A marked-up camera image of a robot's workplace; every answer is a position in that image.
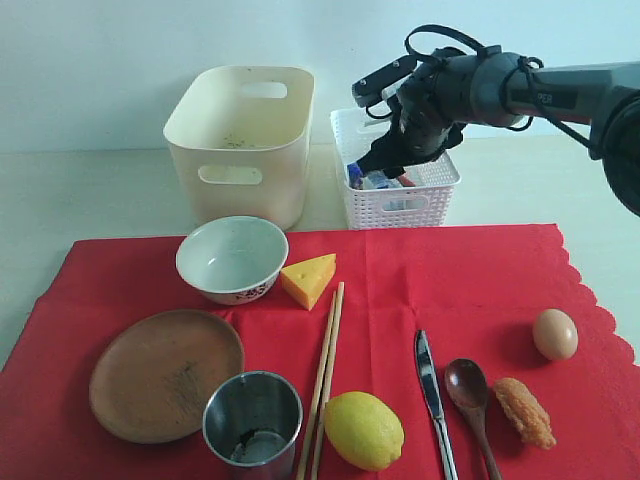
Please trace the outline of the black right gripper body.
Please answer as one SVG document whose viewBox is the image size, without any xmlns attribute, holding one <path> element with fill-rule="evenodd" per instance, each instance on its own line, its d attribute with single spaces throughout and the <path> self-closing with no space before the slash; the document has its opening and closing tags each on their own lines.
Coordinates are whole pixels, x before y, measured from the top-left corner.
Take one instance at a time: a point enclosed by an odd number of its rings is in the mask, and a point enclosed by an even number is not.
<svg viewBox="0 0 640 480">
<path fill-rule="evenodd" d="M 390 163 L 429 163 L 463 140 L 464 124 L 442 112 L 435 86 L 438 64 L 422 63 L 391 93 L 384 91 L 391 126 L 385 139 Z"/>
</svg>

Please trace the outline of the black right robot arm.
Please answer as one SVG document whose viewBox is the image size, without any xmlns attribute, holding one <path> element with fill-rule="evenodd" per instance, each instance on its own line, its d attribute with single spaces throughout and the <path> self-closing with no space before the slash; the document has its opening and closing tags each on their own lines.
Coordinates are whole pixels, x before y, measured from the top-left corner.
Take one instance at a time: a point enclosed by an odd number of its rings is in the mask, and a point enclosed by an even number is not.
<svg viewBox="0 0 640 480">
<path fill-rule="evenodd" d="M 463 140 L 469 124 L 516 131 L 541 118 L 601 161 L 621 204 L 639 212 L 639 65 L 547 68 L 534 57 L 486 47 L 474 55 L 447 47 L 406 55 L 357 81 L 368 109 L 389 106 L 390 127 L 348 168 L 355 183 L 376 171 L 396 178 L 437 160 Z"/>
</svg>

